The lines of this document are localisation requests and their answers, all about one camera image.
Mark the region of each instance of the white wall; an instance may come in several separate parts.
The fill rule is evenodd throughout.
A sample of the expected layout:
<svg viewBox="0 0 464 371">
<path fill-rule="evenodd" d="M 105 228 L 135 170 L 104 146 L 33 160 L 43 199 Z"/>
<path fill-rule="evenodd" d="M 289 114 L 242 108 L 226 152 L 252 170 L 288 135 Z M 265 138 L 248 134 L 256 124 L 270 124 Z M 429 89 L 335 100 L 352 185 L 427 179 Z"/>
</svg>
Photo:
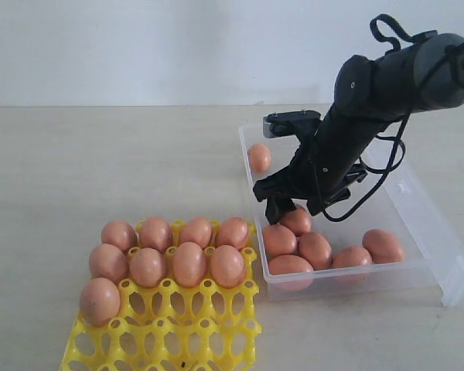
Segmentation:
<svg viewBox="0 0 464 371">
<path fill-rule="evenodd" d="M 0 0 L 0 106 L 327 103 L 381 12 L 464 36 L 464 0 Z"/>
</svg>

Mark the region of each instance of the robotic arm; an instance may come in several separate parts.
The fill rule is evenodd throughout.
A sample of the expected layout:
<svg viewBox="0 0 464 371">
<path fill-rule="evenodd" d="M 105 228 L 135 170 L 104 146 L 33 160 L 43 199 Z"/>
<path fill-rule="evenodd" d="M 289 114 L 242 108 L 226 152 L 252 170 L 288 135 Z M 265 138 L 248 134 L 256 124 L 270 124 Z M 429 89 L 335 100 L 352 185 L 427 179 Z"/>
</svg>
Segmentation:
<svg viewBox="0 0 464 371">
<path fill-rule="evenodd" d="M 383 36 L 377 21 L 387 23 L 411 45 L 401 49 L 395 37 Z M 336 78 L 335 99 L 326 116 L 315 111 L 270 114 L 263 120 L 267 138 L 295 135 L 299 147 L 282 170 L 258 180 L 253 192 L 267 200 L 265 215 L 277 223 L 295 209 L 293 199 L 307 200 L 312 216 L 323 213 L 333 222 L 352 215 L 399 165 L 394 160 L 409 116 L 413 113 L 459 107 L 464 104 L 464 38 L 436 31 L 409 36 L 389 15 L 370 23 L 379 42 L 392 49 L 377 60 L 355 55 Z M 382 137 L 388 126 L 401 122 L 398 133 Z M 366 166 L 360 156 L 375 138 L 394 143 L 387 167 Z M 344 216 L 334 218 L 326 208 L 350 198 L 349 187 L 368 172 L 381 174 L 377 184 Z"/>
</svg>

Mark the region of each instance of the plastic egg tray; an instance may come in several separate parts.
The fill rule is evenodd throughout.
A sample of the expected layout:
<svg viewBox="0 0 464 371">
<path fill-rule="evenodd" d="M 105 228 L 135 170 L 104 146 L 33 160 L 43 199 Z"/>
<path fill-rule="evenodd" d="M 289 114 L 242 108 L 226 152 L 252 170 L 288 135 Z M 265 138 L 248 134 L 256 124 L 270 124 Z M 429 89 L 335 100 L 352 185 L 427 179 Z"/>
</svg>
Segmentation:
<svg viewBox="0 0 464 371">
<path fill-rule="evenodd" d="M 139 232 L 142 222 L 136 231 Z M 172 224 L 174 244 L 182 220 Z M 207 262 L 214 251 L 220 224 L 212 221 L 213 239 L 205 249 Z M 60 371 L 159 371 L 159 370 L 239 370 L 255 362 L 254 340 L 261 325 L 254 318 L 252 262 L 257 256 L 251 235 L 241 254 L 247 273 L 241 285 L 225 289 L 210 276 L 195 288 L 182 288 L 173 279 L 172 257 L 175 247 L 165 252 L 169 272 L 156 288 L 143 288 L 131 278 L 118 285 L 121 310 L 106 326 L 88 325 L 79 312 L 74 321 Z M 128 259 L 139 247 L 128 252 Z"/>
</svg>

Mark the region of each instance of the clear plastic container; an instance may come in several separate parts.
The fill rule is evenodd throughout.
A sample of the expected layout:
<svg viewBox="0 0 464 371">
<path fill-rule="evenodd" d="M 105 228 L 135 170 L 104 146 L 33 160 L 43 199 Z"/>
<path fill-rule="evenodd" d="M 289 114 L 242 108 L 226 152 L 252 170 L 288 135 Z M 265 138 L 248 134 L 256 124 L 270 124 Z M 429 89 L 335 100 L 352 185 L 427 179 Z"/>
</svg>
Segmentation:
<svg viewBox="0 0 464 371">
<path fill-rule="evenodd" d="M 312 230 L 325 236 L 334 253 L 352 244 L 361 245 L 364 233 L 373 228 L 390 230 L 404 245 L 407 258 L 401 263 L 373 264 L 366 267 L 328 269 L 301 274 L 273 275 L 268 271 L 268 256 L 264 250 L 262 229 L 268 225 L 264 216 L 266 201 L 259 203 L 252 192 L 256 180 L 285 167 L 299 142 L 295 136 L 265 138 L 262 124 L 242 126 L 239 129 L 244 164 L 247 171 L 251 207 L 254 213 L 264 279 L 271 300 L 319 297 L 399 288 L 416 288 L 439 284 L 443 291 L 442 303 L 456 305 L 464 295 L 464 249 L 457 236 L 429 198 L 405 160 L 387 178 L 384 185 L 348 220 L 341 223 L 328 221 L 322 214 L 312 218 Z M 255 176 L 249 168 L 247 149 L 254 143 L 265 143 L 272 153 L 271 167 L 266 174 Z M 386 165 L 391 145 L 373 141 L 363 153 L 363 160 L 374 168 Z M 368 174 L 366 179 L 351 186 L 352 196 L 328 208 L 333 216 L 344 214 L 377 181 L 379 175 Z M 347 284 L 340 276 L 368 274 L 358 284 Z M 285 291 L 282 284 L 312 280 L 302 291 Z"/>
</svg>

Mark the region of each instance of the egg in tray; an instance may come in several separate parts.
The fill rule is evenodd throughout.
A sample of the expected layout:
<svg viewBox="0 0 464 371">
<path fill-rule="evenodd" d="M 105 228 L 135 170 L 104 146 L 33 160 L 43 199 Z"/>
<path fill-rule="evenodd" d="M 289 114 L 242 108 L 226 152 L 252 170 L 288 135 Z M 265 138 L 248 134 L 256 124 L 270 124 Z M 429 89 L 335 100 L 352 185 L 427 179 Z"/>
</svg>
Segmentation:
<svg viewBox="0 0 464 371">
<path fill-rule="evenodd" d="M 250 369 L 254 233 L 237 217 L 107 224 L 60 370 Z"/>
</svg>

